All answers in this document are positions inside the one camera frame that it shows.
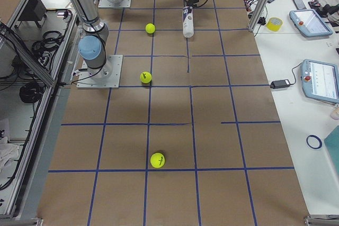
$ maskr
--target roll of tape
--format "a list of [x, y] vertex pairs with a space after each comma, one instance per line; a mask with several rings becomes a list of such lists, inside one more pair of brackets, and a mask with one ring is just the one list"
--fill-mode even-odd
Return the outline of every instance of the roll of tape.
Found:
[[266, 26], [269, 30], [278, 31], [282, 26], [282, 20], [276, 17], [272, 17], [269, 19], [269, 22]]

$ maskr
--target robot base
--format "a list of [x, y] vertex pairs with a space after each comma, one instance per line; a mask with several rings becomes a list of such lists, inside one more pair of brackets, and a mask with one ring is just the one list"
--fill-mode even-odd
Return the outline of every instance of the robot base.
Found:
[[[113, 66], [112, 74], [108, 78], [94, 80], [92, 78], [87, 78], [89, 76], [88, 72], [80, 73], [79, 79], [87, 79], [79, 81], [76, 85], [77, 88], [119, 88], [122, 58], [122, 55], [107, 56], [107, 61], [110, 61]], [[85, 61], [83, 62], [82, 68], [87, 68]]]
[[98, 8], [102, 8], [102, 9], [114, 9], [114, 8], [128, 8], [131, 7], [131, 1], [132, 0], [123, 0], [120, 3], [111, 3], [108, 0], [100, 0]]

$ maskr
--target yellow-green ball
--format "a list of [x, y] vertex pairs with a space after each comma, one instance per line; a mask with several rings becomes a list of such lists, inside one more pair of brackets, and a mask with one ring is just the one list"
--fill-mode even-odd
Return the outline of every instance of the yellow-green ball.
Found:
[[157, 169], [163, 167], [163, 165], [165, 164], [164, 155], [162, 153], [154, 153], [150, 157], [150, 164]]
[[148, 23], [145, 27], [145, 30], [149, 34], [153, 34], [155, 32], [155, 26], [152, 23]]
[[147, 71], [143, 71], [141, 74], [140, 74], [140, 81], [142, 83], [150, 83], [150, 81], [152, 80], [152, 74], [150, 74], [149, 72]]

